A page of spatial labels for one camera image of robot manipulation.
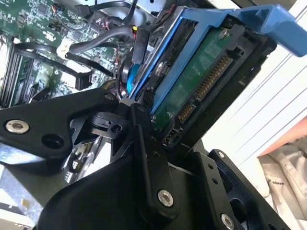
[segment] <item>silver screw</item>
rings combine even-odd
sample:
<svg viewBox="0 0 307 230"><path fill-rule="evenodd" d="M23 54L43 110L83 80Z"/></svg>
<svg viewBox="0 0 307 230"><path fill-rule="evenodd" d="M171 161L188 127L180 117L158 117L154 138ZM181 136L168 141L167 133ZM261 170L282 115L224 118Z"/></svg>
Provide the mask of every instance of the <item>silver screw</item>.
<svg viewBox="0 0 307 230"><path fill-rule="evenodd" d="M145 109L141 106L138 107L138 109L141 111L141 112L145 112Z"/></svg>
<svg viewBox="0 0 307 230"><path fill-rule="evenodd" d="M223 224L229 229L229 230L234 230L235 229L235 224L234 222L230 219L229 216L226 214L221 215L221 219Z"/></svg>
<svg viewBox="0 0 307 230"><path fill-rule="evenodd" d="M109 94L105 94L105 98L107 98L110 101L114 100L114 98Z"/></svg>
<svg viewBox="0 0 307 230"><path fill-rule="evenodd" d="M172 207L174 204L172 195L166 190L158 192L158 199L166 207Z"/></svg>
<svg viewBox="0 0 307 230"><path fill-rule="evenodd" d="M220 158L225 158L225 155L223 153L221 152L217 152L217 153L219 154Z"/></svg>
<svg viewBox="0 0 307 230"><path fill-rule="evenodd" d="M5 128L11 132L16 134L24 134L29 131L30 127L29 125L20 120L12 120L6 123Z"/></svg>
<svg viewBox="0 0 307 230"><path fill-rule="evenodd" d="M227 29L223 29L221 31L221 33L219 34L219 39L220 40L224 39L227 36L227 34L228 34L228 30Z"/></svg>

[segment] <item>electronic component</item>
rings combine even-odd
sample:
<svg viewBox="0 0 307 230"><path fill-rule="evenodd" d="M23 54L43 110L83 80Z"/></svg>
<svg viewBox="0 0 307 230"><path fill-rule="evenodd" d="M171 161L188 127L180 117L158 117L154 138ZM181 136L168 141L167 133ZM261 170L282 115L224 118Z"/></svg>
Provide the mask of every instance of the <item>electronic component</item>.
<svg viewBox="0 0 307 230"><path fill-rule="evenodd" d="M80 31L75 31L73 33L73 38L79 41L81 39L82 33Z"/></svg>
<svg viewBox="0 0 307 230"><path fill-rule="evenodd" d="M8 108L14 103L14 91L15 82L17 81L18 74L20 71L20 65L22 63L22 57L14 52L13 46L11 45L6 62L6 71L3 77L2 88L0 92L0 105L2 108Z"/></svg>
<svg viewBox="0 0 307 230"><path fill-rule="evenodd" d="M56 32L61 32L61 30L62 30L62 26L60 24L58 24L58 23L50 23L48 25L48 27L51 30L56 31Z"/></svg>
<svg viewBox="0 0 307 230"><path fill-rule="evenodd" d="M71 27L75 27L75 25L80 25L81 27L84 25L85 22L83 18L78 17L75 13L66 9L65 6L55 3L53 0L28 0L22 2L5 1L5 4L0 2L0 28L4 34L14 36L22 43L35 41L53 47L58 47L65 37L75 43L86 42L99 36L103 31L106 31L106 29L96 24L95 21L92 21L90 26L81 33L68 30L55 19L54 14L51 13L52 7L55 8L66 25ZM101 15L101 17L107 16L99 12L97 15ZM11 44L12 41L8 41L8 47L11 47ZM119 49L118 52L112 47L104 47L86 52L84 55L90 61L95 57L99 57L97 58L97 63L99 65L96 63L95 66L99 67L100 70L93 70L93 85L90 87L100 87L105 81L113 78L113 72L117 69L115 59L117 58L118 60L120 57L125 56L132 45L133 44L125 46ZM62 59L55 57L54 54L46 53L45 51L36 51L36 53L50 60L60 62L64 65L66 64ZM61 80L61 71L37 61L31 62L32 65L29 65L29 61L30 59L23 58L23 61L19 63L20 65L15 66L16 71L14 74L17 74L17 76L13 76L15 80L12 82L12 90L14 92L12 92L11 105L28 103L30 87L40 81L44 83L45 87L48 86L50 88L51 98L74 91L73 88L75 84L71 88L70 85L66 85L66 83ZM107 69L109 75L105 74L105 72L101 72L101 67Z"/></svg>
<svg viewBox="0 0 307 230"><path fill-rule="evenodd" d="M37 11L40 12L42 15L46 15L47 14L47 10L48 10L48 7L45 6L44 4L40 3L38 5Z"/></svg>
<svg viewBox="0 0 307 230"><path fill-rule="evenodd" d="M274 6L261 6L255 10L271 12L272 8ZM228 89L228 85L233 86L231 94L228 93L220 102L219 108L210 111L210 114L215 114L212 118L220 116L234 100L230 99L231 96L237 97L244 89L239 86L242 77L247 76L249 81L253 79L257 73L251 69L260 69L266 56L276 48L276 43L298 56L307 52L306 48L292 49L292 40L285 39L284 34L277 30L265 36L261 34L267 31L262 28L267 24L259 21L255 25L256 16L250 10L211 10L210 20L207 20L207 16L204 19L208 13L206 10L177 8L155 51L147 56L133 81L128 81L133 86L129 95L132 99L148 104L143 101L144 92L154 93L152 123L162 133L167 148L175 148L183 138L185 145L191 147L188 145L189 136L194 133L188 133L188 130L191 127L197 129L197 125L212 125L215 120L204 120L204 117L207 117L216 97ZM279 18L289 19L293 33L303 31L295 25L295 19L288 12L278 11ZM270 16L266 13L264 17L269 20Z"/></svg>
<svg viewBox="0 0 307 230"><path fill-rule="evenodd" d="M25 17L22 15L19 15L17 19L17 26L20 28L23 28L24 23L25 23Z"/></svg>

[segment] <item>white surface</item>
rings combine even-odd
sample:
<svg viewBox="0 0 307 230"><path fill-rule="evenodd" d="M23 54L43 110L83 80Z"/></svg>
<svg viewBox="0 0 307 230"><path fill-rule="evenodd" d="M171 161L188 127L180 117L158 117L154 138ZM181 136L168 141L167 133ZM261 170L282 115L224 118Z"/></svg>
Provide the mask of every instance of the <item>white surface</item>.
<svg viewBox="0 0 307 230"><path fill-rule="evenodd" d="M290 13L307 29L307 1ZM307 57L278 46L261 72L203 137L205 148L223 150L236 165L255 158L307 115Z"/></svg>

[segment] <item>black cable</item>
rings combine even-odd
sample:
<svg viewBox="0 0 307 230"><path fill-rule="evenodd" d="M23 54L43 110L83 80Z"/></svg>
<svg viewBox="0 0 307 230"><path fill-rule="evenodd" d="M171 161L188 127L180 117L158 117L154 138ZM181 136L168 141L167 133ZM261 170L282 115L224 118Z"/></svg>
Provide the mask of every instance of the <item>black cable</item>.
<svg viewBox="0 0 307 230"><path fill-rule="evenodd" d="M104 41L118 35L126 35L133 38L132 27L133 27L132 25L119 26L109 31L106 31L105 33L93 39L92 41L72 44L69 48L69 52L72 54L85 52L87 50L98 47Z"/></svg>
<svg viewBox="0 0 307 230"><path fill-rule="evenodd" d="M87 42L79 42L78 44L79 45L85 45ZM121 46L122 44L115 44L115 43L112 43L112 42L103 42L101 43L99 46L97 46L96 48L114 48L114 49L117 49Z"/></svg>
<svg viewBox="0 0 307 230"><path fill-rule="evenodd" d="M107 46L107 47L112 47L112 48L118 48L117 45L113 44L113 43L102 43L101 46ZM33 49L33 50L40 50L40 51L47 51L53 54L57 53L57 49L53 46L49 46L49 45L45 45L45 44L40 44L40 43L35 43L35 42L29 42L29 43L19 43L19 44L15 44L14 45L15 50L17 50L17 52L19 50L23 50L26 51L27 49ZM113 77L113 73L109 70L107 70L106 68L104 68L103 66L101 66L100 64L98 64L97 62L91 61L89 59L86 59L84 57L81 56L77 56L77 55L73 55L68 53L66 56L67 59L78 62L80 64L84 64L86 66L89 66L91 68L97 69L99 71L101 71L102 73Z"/></svg>
<svg viewBox="0 0 307 230"><path fill-rule="evenodd" d="M69 59L69 60L84 64L86 66L90 66L90 67L97 69L100 72L110 76L110 77L113 77L113 73L111 71L109 71L106 68L104 68L103 66L99 65L97 62L91 61L89 59L86 59L84 57L81 57L81 56L78 56L78 55L75 55L75 54L71 54L71 53L68 53L66 55L66 58Z"/></svg>
<svg viewBox="0 0 307 230"><path fill-rule="evenodd" d="M29 51L18 49L18 48L16 48L16 46L14 46L14 51L15 51L16 54L19 54L23 57L36 59L38 61L44 62L44 63L46 63L46 64L48 64L48 65L50 65L54 68L61 70L62 72L65 72L65 73L68 73L68 74L74 76L75 78L85 77L86 74L88 76L91 75L91 72L89 72L89 73L78 73L78 72L74 71L73 69L68 68L67 66L65 66L65 65L63 65L59 62L50 60L47 57L44 57L40 54L36 54L36 53L29 52Z"/></svg>
<svg viewBox="0 0 307 230"><path fill-rule="evenodd" d="M112 7L126 7L130 8L131 5L125 1L111 1L111 2L105 2L105 3L100 3L94 6L90 6L90 11L95 12L99 10L103 10L106 8L112 8Z"/></svg>
<svg viewBox="0 0 307 230"><path fill-rule="evenodd" d="M133 0L133 3L131 4L130 10L127 16L123 20L124 25L128 25L132 21L137 3L138 3L138 0Z"/></svg>

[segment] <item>wire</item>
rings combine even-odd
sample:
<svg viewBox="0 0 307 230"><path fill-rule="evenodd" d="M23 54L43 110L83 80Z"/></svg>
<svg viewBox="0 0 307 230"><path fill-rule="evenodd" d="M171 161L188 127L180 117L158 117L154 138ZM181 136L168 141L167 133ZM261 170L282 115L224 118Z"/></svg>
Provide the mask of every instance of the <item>wire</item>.
<svg viewBox="0 0 307 230"><path fill-rule="evenodd" d="M106 8L112 8L112 7L126 7L130 8L131 5L125 1L111 1L111 2L105 2L105 3L100 3L94 6L90 6L90 11L95 12L99 10L103 10Z"/></svg>
<svg viewBox="0 0 307 230"><path fill-rule="evenodd" d="M133 3L131 4L130 10L127 16L123 20L124 25L128 25L132 21L137 3L138 3L138 0L133 0Z"/></svg>
<svg viewBox="0 0 307 230"><path fill-rule="evenodd" d="M103 10L106 8L112 8L112 7L129 8L129 12L127 16L123 20L122 19L119 20L120 24L128 25L134 16L134 12L135 12L137 3L138 3L138 0L133 0L133 3L131 5L125 1L111 1L111 2L105 2L105 3L97 4L94 6L90 6L89 10L91 12L95 12L95 11Z"/></svg>
<svg viewBox="0 0 307 230"><path fill-rule="evenodd" d="M99 45L101 45L104 41L118 35L127 35L133 38L132 25L123 25L110 29L109 31L106 31L102 35L98 36L97 38L89 42L72 44L69 48L69 51L72 54L82 53L87 50L96 48Z"/></svg>
<svg viewBox="0 0 307 230"><path fill-rule="evenodd" d="M88 28L94 21L94 18L95 18L95 13L93 13L93 15L88 19L86 25L84 27L81 27L81 28L72 28L68 25L66 25L64 23L64 21L62 20L62 18L59 16L58 14L58 11L56 10L55 6L52 6L52 11L54 12L56 18L58 19L58 21L68 30L72 30L72 31L82 31L82 30L85 30L86 28Z"/></svg>
<svg viewBox="0 0 307 230"><path fill-rule="evenodd" d="M14 45L14 51L16 54L19 54L23 57L26 57L26 58L31 58L31 59L35 59L35 60L39 60L41 62L44 62L54 68L57 68L59 70L61 70L62 72L65 72L65 73L68 73L72 76L74 76L75 78L80 78L80 77L84 77L85 74L82 73L82 76L81 76L81 73L78 73L76 71L74 71L73 69L71 68L68 68L67 66L59 63L59 62L56 62L56 61L53 61L53 60L50 60L42 55L39 55L39 54L36 54L36 53L32 53L32 52L29 52L29 51L25 51L25 50L22 50L22 49L18 49L15 45Z"/></svg>
<svg viewBox="0 0 307 230"><path fill-rule="evenodd" d="M112 43L105 43L105 45L112 45L113 47L115 47L115 49L117 49L117 47L118 47L118 46L116 46L115 44L112 44ZM32 52L27 51L27 53L24 53L24 52L20 52L20 51L26 51L27 49L33 49L33 50L47 51L47 52L50 52L50 53L53 53L53 54L57 53L57 49L55 47L45 45L45 44L35 43L35 42L15 44L14 49L15 49L16 53L18 53L18 54L20 54L24 57L28 57L28 58L34 58L34 56L30 55L30 54L33 54ZM84 64L86 66L92 67L94 69L97 69L97 70L101 71L102 73L104 73L108 76L111 76L111 77L113 76L113 73L111 71L107 70L106 68L104 68L103 66L98 64L97 62L91 61L91 60L86 59L84 57L68 53L66 55L66 58L69 59L69 60L78 62L80 64Z"/></svg>

